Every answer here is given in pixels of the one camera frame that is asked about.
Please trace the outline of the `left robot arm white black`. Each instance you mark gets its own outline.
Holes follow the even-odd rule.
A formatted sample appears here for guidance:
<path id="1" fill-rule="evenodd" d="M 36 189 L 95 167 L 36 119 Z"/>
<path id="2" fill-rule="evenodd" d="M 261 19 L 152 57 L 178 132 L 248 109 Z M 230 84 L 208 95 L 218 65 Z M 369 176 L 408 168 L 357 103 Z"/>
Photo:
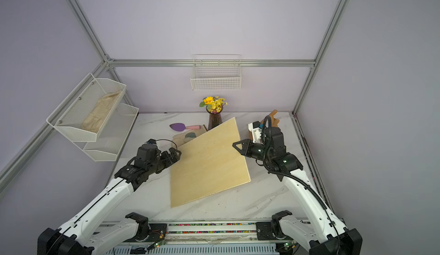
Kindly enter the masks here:
<path id="1" fill-rule="evenodd" d="M 141 145 L 114 176 L 105 189 L 83 210 L 57 229 L 47 228 L 37 240 L 39 255 L 104 255 L 126 240 L 151 241 L 154 248 L 165 238 L 164 227 L 154 229 L 147 217 L 127 214 L 122 221 L 106 230 L 96 229 L 111 212 L 134 193 L 149 177 L 159 174 L 180 160 L 182 153 L 175 143 L 160 151 L 157 141 L 150 139 Z"/>

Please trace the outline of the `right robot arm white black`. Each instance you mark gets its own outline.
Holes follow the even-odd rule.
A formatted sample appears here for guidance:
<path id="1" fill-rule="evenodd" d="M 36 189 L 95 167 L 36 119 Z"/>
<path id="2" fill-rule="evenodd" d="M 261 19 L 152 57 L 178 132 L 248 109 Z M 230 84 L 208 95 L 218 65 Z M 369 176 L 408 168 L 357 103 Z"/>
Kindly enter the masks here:
<path id="1" fill-rule="evenodd" d="M 277 239 L 295 240 L 310 255 L 358 255 L 363 239 L 356 229 L 349 229 L 323 200 L 298 158 L 287 152 L 284 135 L 273 126 L 271 116 L 248 125 L 252 135 L 233 143 L 243 156 L 255 159 L 260 166 L 276 175 L 293 193 L 310 225 L 307 226 L 284 210 L 272 216 L 272 235 Z"/>

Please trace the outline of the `light plywood board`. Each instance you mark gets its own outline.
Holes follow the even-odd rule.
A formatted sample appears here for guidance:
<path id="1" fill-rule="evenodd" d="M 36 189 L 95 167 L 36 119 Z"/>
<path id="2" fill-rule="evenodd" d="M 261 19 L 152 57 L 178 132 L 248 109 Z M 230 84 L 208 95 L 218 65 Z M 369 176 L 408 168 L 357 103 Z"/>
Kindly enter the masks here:
<path id="1" fill-rule="evenodd" d="M 249 183 L 246 159 L 233 148 L 239 140 L 233 117 L 181 146 L 181 158 L 170 171 L 171 207 Z"/>

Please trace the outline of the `wooden easel frame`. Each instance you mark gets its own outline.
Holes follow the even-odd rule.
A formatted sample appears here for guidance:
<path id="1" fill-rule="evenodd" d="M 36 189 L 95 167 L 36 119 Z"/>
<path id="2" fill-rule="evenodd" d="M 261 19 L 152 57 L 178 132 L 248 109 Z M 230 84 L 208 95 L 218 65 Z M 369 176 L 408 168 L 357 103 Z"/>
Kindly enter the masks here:
<path id="1" fill-rule="evenodd" d="M 278 128 L 278 124 L 279 124 L 280 120 L 277 119 L 277 118 L 275 118 L 275 115 L 276 115 L 277 113 L 278 113 L 277 110 L 273 110 L 273 111 L 269 114 L 269 116 L 270 116 L 270 119 L 271 119 L 272 127 L 277 127 L 277 128 Z M 265 123 L 265 120 L 263 119 L 260 123 L 261 123 L 261 124 L 260 124 L 260 128 L 262 129 L 263 124 Z"/>

